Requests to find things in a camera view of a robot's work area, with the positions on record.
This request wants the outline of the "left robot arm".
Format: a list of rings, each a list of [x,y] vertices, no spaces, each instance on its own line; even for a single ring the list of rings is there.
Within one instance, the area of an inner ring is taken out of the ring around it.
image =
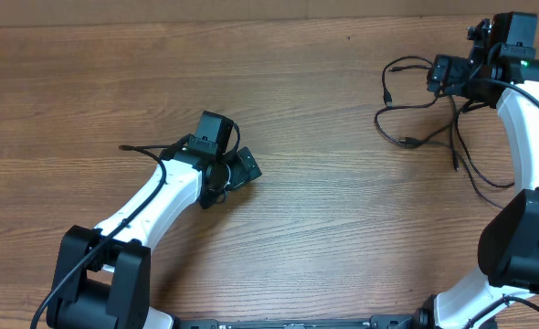
[[[178,141],[129,149],[154,159],[145,185],[94,228],[63,236],[52,288],[31,325],[50,328],[172,329],[172,315],[150,305],[152,253],[179,215],[197,203],[207,209],[260,177],[247,147],[231,143],[238,124],[204,111],[196,131]]]

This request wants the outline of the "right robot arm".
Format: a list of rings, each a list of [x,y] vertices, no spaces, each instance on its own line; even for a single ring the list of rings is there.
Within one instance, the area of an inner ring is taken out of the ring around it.
[[[497,313],[539,295],[537,23],[537,15],[521,12],[485,19],[468,32],[468,58],[438,55],[428,72],[428,90],[497,111],[510,145],[515,196],[482,231],[474,271],[431,296],[412,328],[493,328]]]

